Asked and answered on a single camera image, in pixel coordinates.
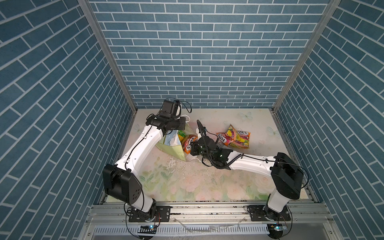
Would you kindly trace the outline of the orange white snack packet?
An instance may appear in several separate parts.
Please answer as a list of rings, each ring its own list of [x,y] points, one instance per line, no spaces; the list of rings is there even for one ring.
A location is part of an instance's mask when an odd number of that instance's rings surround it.
[[[198,136],[196,135],[187,135],[183,140],[182,140],[182,148],[183,151],[186,154],[190,154],[192,150],[192,143],[197,140]]]

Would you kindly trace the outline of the pink yellow Fox's candy bag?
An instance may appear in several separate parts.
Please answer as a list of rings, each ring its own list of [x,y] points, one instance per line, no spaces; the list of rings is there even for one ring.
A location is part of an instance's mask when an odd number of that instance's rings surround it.
[[[225,146],[229,146],[232,142],[237,141],[239,138],[238,131],[233,127],[233,125],[229,125],[226,132],[217,133],[217,136]]]

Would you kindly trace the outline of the pastel printed paper bag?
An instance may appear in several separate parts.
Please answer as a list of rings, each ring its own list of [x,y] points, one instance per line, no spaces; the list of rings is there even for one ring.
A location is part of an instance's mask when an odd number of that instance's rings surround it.
[[[182,117],[185,117],[186,120],[186,126],[183,130],[187,135],[196,135],[196,133],[193,133],[192,128],[189,126],[190,117],[188,115],[182,115]],[[156,144],[156,147],[168,154],[172,157],[179,159],[184,162],[191,162],[191,161],[197,161],[199,160],[197,156],[192,156],[191,154],[186,154],[183,151],[182,143],[179,140],[178,137],[178,130],[171,131],[170,133],[166,134],[162,139]]]

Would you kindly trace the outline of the green snack packet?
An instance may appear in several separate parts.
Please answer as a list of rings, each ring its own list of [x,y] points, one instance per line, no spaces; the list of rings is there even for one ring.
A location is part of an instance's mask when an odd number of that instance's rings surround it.
[[[178,130],[178,137],[179,140],[182,142],[184,138],[187,136],[187,134],[183,130]]]

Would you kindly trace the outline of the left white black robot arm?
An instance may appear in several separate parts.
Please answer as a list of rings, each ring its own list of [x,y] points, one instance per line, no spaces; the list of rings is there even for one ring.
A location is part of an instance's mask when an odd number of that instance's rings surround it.
[[[145,220],[157,215],[156,200],[144,193],[139,172],[151,150],[167,133],[184,130],[186,118],[181,116],[179,100],[164,100],[159,112],[146,118],[146,125],[133,146],[113,165],[103,168],[106,195],[128,204]]]

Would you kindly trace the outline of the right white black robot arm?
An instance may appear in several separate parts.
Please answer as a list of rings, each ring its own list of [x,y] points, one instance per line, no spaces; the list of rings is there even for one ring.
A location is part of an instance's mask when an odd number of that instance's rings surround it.
[[[205,136],[191,143],[191,155],[208,160],[210,167],[219,170],[241,170],[270,177],[274,189],[262,213],[270,221],[277,221],[288,212],[287,203],[300,198],[305,170],[284,153],[276,156],[249,156],[229,148],[220,147]]]

